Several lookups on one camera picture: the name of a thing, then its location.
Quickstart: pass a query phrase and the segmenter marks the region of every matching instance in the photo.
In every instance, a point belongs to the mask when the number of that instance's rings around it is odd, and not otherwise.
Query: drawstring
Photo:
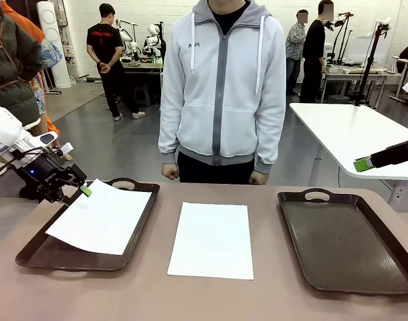
[[[191,71],[193,73],[193,68],[195,67],[195,12],[192,12],[191,16]]]
[[[258,51],[258,77],[256,79],[256,94],[259,92],[260,87],[260,75],[262,69],[262,45],[264,42],[264,24],[265,24],[265,15],[262,15],[260,18],[260,32],[259,32],[259,51]]]

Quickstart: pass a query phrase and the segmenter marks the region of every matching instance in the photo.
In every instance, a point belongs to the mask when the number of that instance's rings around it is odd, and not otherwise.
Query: man in plaid shirt
[[[286,40],[286,57],[287,57],[287,88],[289,95],[296,94],[293,88],[300,73],[300,63],[305,43],[305,23],[308,23],[308,11],[299,10],[296,14],[298,22],[290,28]]]

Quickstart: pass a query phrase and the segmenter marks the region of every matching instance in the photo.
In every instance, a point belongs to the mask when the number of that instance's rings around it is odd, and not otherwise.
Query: jacket pocket
[[[221,156],[253,154],[258,145],[254,110],[223,108]]]
[[[186,104],[182,108],[177,138],[180,144],[193,152],[210,156],[213,154],[214,106]]]

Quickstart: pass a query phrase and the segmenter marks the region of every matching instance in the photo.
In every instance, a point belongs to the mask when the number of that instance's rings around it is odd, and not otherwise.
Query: white cylindrical column
[[[63,59],[56,64],[52,70],[54,81],[57,88],[69,88],[72,87],[70,83],[68,66],[64,57],[64,50],[60,33],[58,31],[58,24],[56,18],[56,11],[54,4],[49,1],[41,1],[37,3],[37,13],[39,15],[39,21],[41,23],[42,31],[46,34],[48,39],[57,46],[59,51],[63,55]]]

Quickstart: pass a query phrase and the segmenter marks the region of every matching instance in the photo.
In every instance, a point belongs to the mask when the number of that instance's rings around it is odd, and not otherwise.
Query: black tray
[[[63,270],[69,272],[82,271],[117,271],[124,268],[130,261],[134,246],[146,223],[153,203],[159,192],[159,185],[137,183],[132,179],[114,179],[106,184],[113,185],[119,182],[129,182],[134,184],[131,191],[151,192],[152,195],[144,208],[144,212],[137,223],[134,233],[122,255],[109,255],[92,253],[73,247],[46,234],[46,230],[63,214],[67,209],[63,206],[42,228],[33,239],[18,253],[15,261],[18,265],[29,268],[44,268],[49,270]],[[75,201],[82,193],[77,191],[72,200]]]
[[[306,199],[321,192],[329,200]],[[279,193],[306,281],[317,290],[408,294],[408,253],[358,195]]]

